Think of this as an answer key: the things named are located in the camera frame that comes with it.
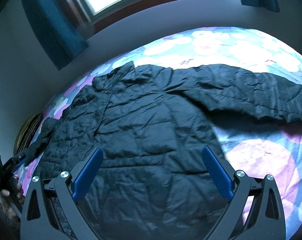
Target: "bed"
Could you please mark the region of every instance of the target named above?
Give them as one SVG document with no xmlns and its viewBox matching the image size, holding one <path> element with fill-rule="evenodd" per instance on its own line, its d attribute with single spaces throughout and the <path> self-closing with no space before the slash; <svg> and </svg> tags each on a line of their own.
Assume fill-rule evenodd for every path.
<svg viewBox="0 0 302 240">
<path fill-rule="evenodd" d="M 77 93 L 92 84 L 94 77 L 131 61 L 135 66 L 153 64 L 173 69 L 226 64 L 256 73 L 273 73 L 302 84 L 302 55 L 282 41 L 252 29 L 199 28 L 153 41 L 84 73 L 51 99 L 45 107 L 42 123 L 48 117 L 59 119 Z M 286 239 L 290 239 L 302 224 L 302 123 L 255 124 L 243 117 L 241 123 L 233 124 L 230 129 L 228 122 L 223 116 L 212 119 L 226 158 L 235 169 L 241 168 L 249 176 L 274 175 L 284 207 Z M 42 123 L 33 142 L 41 132 Z M 17 171 L 25 193 L 40 158 L 41 155 Z M 252 199 L 247 201 L 244 219 L 251 202 Z"/>
</svg>

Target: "metal screw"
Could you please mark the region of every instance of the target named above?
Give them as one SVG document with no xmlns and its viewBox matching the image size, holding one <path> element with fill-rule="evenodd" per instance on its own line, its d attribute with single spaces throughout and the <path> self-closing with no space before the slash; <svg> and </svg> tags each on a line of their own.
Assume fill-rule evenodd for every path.
<svg viewBox="0 0 302 240">
<path fill-rule="evenodd" d="M 270 174 L 267 175 L 267 179 L 268 179 L 268 180 L 274 180 L 273 176 L 270 175 Z"/>
<path fill-rule="evenodd" d="M 69 172 L 63 171 L 63 172 L 61 172 L 60 176 L 61 176 L 61 178 L 66 178 L 67 176 L 69 176 Z"/>
<path fill-rule="evenodd" d="M 38 176 L 34 176 L 33 178 L 32 178 L 32 182 L 37 182 L 39 180 L 39 177 Z"/>
<path fill-rule="evenodd" d="M 244 171 L 237 171 L 236 174 L 237 174 L 239 177 L 244 177 L 244 175 L 245 175 Z"/>
</svg>

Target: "human hand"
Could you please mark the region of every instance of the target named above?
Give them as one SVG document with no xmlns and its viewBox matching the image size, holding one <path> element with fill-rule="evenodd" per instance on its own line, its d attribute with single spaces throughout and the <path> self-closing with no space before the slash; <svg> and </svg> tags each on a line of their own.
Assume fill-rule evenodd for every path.
<svg viewBox="0 0 302 240">
<path fill-rule="evenodd" d="M 24 203 L 25 196 L 23 195 L 23 189 L 22 189 L 22 184 L 20 182 L 17 183 L 17 199 L 21 204 Z M 12 220 L 12 221 L 18 221 L 19 218 L 13 208 L 10 206 L 9 201 L 7 197 L 10 195 L 10 192 L 6 189 L 3 189 L 0 191 L 0 208 L 3 209 L 3 212 L 6 214 L 6 216 Z"/>
</svg>

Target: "white wall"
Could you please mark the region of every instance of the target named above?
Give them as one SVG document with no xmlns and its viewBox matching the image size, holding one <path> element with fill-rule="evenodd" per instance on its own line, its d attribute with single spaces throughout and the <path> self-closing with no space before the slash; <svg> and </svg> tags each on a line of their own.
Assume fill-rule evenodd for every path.
<svg viewBox="0 0 302 240">
<path fill-rule="evenodd" d="M 297 0 L 278 0 L 281 12 L 242 6 L 240 0 L 180 0 L 138 12 L 88 40 L 90 47 L 60 72 L 34 36 L 21 0 L 8 8 L 13 34 L 25 60 L 52 94 L 81 73 L 161 37 L 203 26 L 238 26 L 269 33 L 302 54 L 302 7 Z"/>
<path fill-rule="evenodd" d="M 10 0 L 0 14 L 0 152 L 2 162 L 13 155 L 14 141 L 28 117 L 41 112 L 50 91 L 21 57 L 8 25 Z"/>
<path fill-rule="evenodd" d="M 81 73 L 158 38 L 203 26 L 255 28 L 302 54 L 302 8 L 278 0 L 280 13 L 242 6 L 240 0 L 180 0 L 136 13 L 97 33 L 89 48 L 58 71 L 37 41 L 21 0 L 10 0 L 0 15 L 0 150 L 12 153 L 24 120 Z"/>
</svg>

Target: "black jacket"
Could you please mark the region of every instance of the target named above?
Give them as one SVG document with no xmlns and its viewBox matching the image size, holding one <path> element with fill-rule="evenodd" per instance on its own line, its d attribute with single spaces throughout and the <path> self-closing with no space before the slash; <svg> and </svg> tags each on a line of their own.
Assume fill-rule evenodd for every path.
<svg viewBox="0 0 302 240">
<path fill-rule="evenodd" d="M 99 146 L 104 162 L 79 207 L 102 239 L 203 239 L 226 205 L 201 160 L 204 146 L 223 157 L 209 121 L 219 111 L 302 121 L 302 85 L 226 65 L 128 63 L 44 123 L 37 143 L 47 147 L 33 175 L 71 171 Z"/>
</svg>

